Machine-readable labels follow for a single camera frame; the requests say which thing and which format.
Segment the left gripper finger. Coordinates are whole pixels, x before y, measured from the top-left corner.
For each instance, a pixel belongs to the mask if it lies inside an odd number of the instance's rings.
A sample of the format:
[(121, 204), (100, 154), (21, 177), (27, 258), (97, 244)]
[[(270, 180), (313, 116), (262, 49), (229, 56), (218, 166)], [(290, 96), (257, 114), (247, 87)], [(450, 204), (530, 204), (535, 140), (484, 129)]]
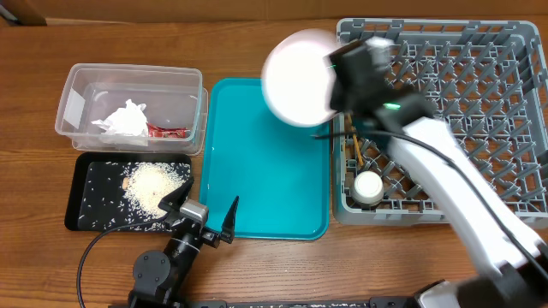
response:
[(187, 200), (193, 183), (194, 178), (190, 176), (180, 187), (164, 196), (160, 200), (158, 208), (161, 210), (179, 210)]
[(222, 224), (220, 239), (228, 244), (231, 244), (235, 238), (235, 217), (238, 203), (239, 197), (236, 196), (232, 202), (232, 205), (229, 207), (229, 211), (227, 212)]

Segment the pile of rice grains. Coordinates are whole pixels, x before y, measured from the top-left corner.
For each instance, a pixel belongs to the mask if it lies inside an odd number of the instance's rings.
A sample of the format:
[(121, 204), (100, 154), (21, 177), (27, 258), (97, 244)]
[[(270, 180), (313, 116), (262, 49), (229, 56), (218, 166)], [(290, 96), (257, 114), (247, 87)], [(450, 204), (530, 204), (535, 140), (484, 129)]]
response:
[(80, 198), (78, 229), (104, 231), (129, 224), (141, 230), (141, 222), (166, 214), (158, 208), (160, 200), (190, 175), (188, 163), (93, 162)]

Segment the large white round plate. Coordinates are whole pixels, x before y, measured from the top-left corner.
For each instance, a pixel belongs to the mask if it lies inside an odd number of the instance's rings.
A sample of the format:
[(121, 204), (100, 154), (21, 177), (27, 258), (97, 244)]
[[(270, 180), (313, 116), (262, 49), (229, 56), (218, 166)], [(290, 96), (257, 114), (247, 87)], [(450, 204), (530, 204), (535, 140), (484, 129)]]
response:
[(336, 111), (330, 107), (335, 81), (328, 55), (339, 44), (333, 33), (306, 29), (289, 35), (266, 58), (261, 85), (270, 111), (294, 127), (316, 127)]

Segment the wooden chopstick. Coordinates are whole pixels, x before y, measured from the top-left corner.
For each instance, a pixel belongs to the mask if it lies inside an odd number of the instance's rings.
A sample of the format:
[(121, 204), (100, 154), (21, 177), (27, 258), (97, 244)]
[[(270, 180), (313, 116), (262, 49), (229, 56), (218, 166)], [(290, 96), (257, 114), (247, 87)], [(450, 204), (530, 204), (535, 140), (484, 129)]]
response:
[(356, 134), (353, 134), (352, 138), (354, 142), (355, 158), (358, 161), (359, 167), (362, 168), (364, 166), (364, 161), (360, 150), (360, 142)]
[(346, 118), (345, 118), (345, 121), (346, 121), (346, 130), (347, 130), (347, 133), (352, 136), (353, 133), (354, 133), (354, 125), (353, 125), (353, 122), (352, 122), (352, 116), (350, 114), (347, 114), (346, 115)]

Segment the red snack wrapper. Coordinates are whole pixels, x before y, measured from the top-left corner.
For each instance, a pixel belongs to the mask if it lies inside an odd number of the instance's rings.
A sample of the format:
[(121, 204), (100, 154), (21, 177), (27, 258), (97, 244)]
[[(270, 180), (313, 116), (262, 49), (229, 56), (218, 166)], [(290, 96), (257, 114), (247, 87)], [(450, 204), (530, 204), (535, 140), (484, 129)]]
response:
[(147, 123), (148, 128), (148, 136), (153, 138), (177, 138), (177, 139), (184, 139), (189, 134), (190, 131), (186, 129), (185, 127), (181, 128), (164, 128), (164, 127), (158, 127), (154, 126), (150, 123)]

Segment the white tissue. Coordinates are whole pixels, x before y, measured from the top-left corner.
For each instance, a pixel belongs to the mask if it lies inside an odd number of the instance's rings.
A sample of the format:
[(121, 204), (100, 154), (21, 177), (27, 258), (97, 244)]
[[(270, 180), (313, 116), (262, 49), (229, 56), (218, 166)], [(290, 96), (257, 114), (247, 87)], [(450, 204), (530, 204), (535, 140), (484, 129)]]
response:
[(104, 120), (92, 121), (92, 124), (103, 129), (106, 135), (147, 137), (145, 109), (146, 104), (135, 104), (128, 99), (124, 107), (118, 108)]

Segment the small grey cup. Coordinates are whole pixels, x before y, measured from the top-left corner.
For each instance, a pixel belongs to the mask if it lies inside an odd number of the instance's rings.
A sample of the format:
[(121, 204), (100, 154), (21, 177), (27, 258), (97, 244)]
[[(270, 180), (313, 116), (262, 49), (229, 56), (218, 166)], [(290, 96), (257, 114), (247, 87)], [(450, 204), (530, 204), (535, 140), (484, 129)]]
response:
[(384, 197), (384, 183), (378, 174), (372, 171), (363, 171), (354, 178), (354, 183), (350, 187), (350, 195), (360, 206), (375, 206)]

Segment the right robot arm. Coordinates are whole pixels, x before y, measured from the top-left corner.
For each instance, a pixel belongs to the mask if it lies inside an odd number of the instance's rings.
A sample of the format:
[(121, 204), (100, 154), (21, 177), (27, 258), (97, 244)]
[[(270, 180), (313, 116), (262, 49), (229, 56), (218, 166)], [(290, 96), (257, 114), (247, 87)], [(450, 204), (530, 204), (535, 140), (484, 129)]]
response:
[(357, 133), (401, 165), (446, 216), (477, 276), (435, 282), (408, 307), (542, 307), (547, 244), (522, 222), (468, 160), (435, 107), (412, 86), (384, 79), (391, 40), (356, 40), (329, 55), (331, 108), (353, 117)]

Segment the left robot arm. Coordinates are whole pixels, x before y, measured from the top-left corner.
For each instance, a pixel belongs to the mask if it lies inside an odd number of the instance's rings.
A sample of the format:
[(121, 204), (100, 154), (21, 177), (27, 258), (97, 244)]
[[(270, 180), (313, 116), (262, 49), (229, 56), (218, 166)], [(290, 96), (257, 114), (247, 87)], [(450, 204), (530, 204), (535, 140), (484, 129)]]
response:
[(178, 293), (202, 246), (216, 248), (222, 241), (230, 244), (234, 240), (239, 199), (229, 207), (221, 230), (215, 231), (206, 226), (209, 209), (188, 197), (193, 183), (187, 180), (159, 201), (158, 208), (167, 213), (164, 225), (171, 237), (162, 251), (147, 251), (136, 259), (130, 307), (184, 307), (185, 300)]

